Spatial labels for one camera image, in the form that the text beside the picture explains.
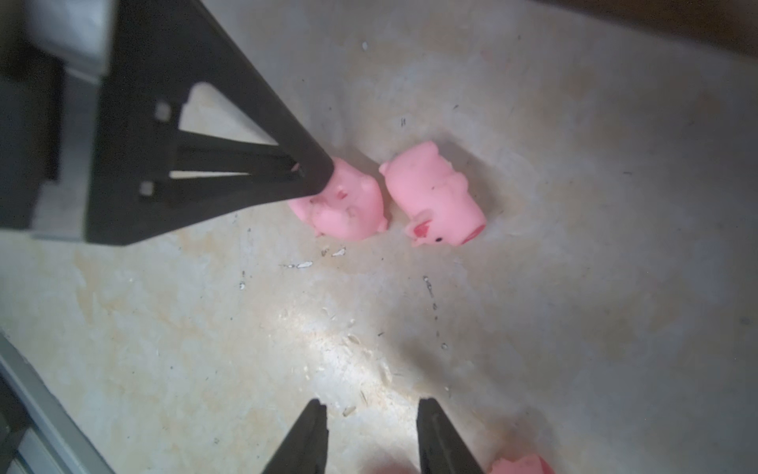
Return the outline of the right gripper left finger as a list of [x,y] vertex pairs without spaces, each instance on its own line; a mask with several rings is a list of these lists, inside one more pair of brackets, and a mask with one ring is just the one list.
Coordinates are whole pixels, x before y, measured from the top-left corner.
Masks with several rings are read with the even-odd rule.
[[328,461],[327,406],[310,400],[263,474],[324,474]]

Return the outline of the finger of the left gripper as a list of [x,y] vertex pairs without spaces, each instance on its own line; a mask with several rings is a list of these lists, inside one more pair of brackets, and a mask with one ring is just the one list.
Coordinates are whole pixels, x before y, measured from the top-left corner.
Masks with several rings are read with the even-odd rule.
[[124,246],[309,197],[332,158],[198,1],[122,1],[85,238]]

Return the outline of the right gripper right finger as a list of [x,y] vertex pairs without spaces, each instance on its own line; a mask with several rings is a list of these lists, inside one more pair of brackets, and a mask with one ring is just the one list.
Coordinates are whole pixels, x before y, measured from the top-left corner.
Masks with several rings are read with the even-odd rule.
[[420,399],[417,432],[423,474],[484,473],[436,399]]

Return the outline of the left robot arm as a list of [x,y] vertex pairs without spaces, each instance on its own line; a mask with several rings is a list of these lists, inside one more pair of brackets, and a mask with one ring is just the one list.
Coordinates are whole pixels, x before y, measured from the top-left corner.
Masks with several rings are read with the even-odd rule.
[[[186,132],[207,84],[270,138]],[[198,1],[1,5],[1,225],[124,246],[316,195],[331,157]]]

